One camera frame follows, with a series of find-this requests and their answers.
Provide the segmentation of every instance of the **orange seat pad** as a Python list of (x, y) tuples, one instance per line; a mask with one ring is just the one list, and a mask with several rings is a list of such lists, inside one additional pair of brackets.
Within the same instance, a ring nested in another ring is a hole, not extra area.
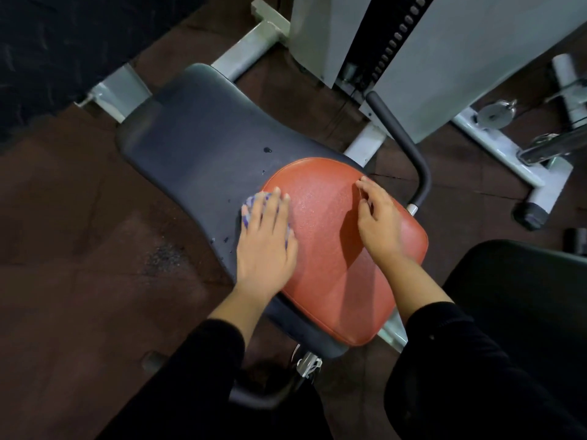
[[(264, 191), (289, 193), (297, 268), (283, 293), (322, 330), (349, 346), (370, 341), (395, 308), (392, 291), (364, 248), (357, 226), (363, 173), (325, 158), (300, 159), (277, 171)], [(399, 203), (404, 251), (422, 263), (428, 237)]]

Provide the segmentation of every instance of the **dark floor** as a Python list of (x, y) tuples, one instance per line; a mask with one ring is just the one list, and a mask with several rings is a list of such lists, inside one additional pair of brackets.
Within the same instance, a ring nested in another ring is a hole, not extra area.
[[(253, 27), (250, 1), (212, 0), (144, 51), (137, 72), (156, 89), (191, 63), (212, 63)], [(506, 134), (528, 142), (561, 127), (557, 110), (537, 107), (551, 93), (545, 67), (563, 50), (587, 69), (586, 42), (573, 35), (486, 97), (518, 99), (523, 114)], [(276, 119), (336, 149), (364, 125), (345, 96), (300, 73), (280, 47), (238, 85)], [(3, 438), (92, 439), (145, 382), (143, 353), (171, 353), (230, 291), (195, 224), (122, 162), (114, 130), (104, 114), (70, 107), (0, 158)], [(483, 240), (559, 249), (564, 228), (587, 224), (585, 168), (573, 173), (546, 229), (528, 233), (510, 217), (528, 188), (468, 138), (446, 125), (421, 148), (434, 176), (418, 213), (430, 237), (424, 266), (440, 283)], [(390, 142), (373, 169), (398, 198), (415, 188), (413, 169)], [(246, 366), (283, 361), (293, 346), (262, 321)], [(336, 439), (394, 437), (382, 395), (396, 358), (377, 338), (325, 365), (318, 388)]]

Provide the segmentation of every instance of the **black sleeve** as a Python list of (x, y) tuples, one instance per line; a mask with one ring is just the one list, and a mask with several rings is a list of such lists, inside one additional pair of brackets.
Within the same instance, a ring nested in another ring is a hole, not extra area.
[(385, 410), (402, 440), (587, 438), (587, 430), (455, 304), (412, 315), (387, 382)]
[(98, 439), (215, 436), (244, 353), (245, 342), (233, 325), (205, 320)]

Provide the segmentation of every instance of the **hand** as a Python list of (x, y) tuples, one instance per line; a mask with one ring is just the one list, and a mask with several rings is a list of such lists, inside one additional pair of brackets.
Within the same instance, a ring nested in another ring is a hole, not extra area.
[(381, 267), (385, 259), (402, 253), (400, 213), (389, 194), (371, 179), (363, 176), (355, 184), (369, 197), (369, 201), (361, 199), (359, 202), (361, 240), (373, 261)]
[[(290, 196), (286, 194), (280, 200), (281, 191), (275, 188), (263, 212), (266, 196), (263, 191), (255, 195), (248, 227), (241, 222), (235, 290), (253, 295), (267, 304), (294, 273), (297, 239), (291, 229), (288, 236)], [(248, 213), (246, 205), (242, 206), (241, 213), (243, 216)]]

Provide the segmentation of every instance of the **black seat cushion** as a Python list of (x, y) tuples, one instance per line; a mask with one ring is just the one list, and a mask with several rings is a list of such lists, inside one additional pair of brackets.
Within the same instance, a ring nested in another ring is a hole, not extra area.
[[(198, 222), (233, 280), (240, 207), (273, 173), (306, 157), (326, 157), (363, 171), (345, 155), (268, 116), (203, 64), (185, 69), (135, 110), (119, 127), (117, 144), (131, 165)], [(267, 314), (316, 354), (332, 357), (347, 349), (281, 295)]]
[(489, 241), (466, 254), (444, 290), (587, 425), (587, 259)]

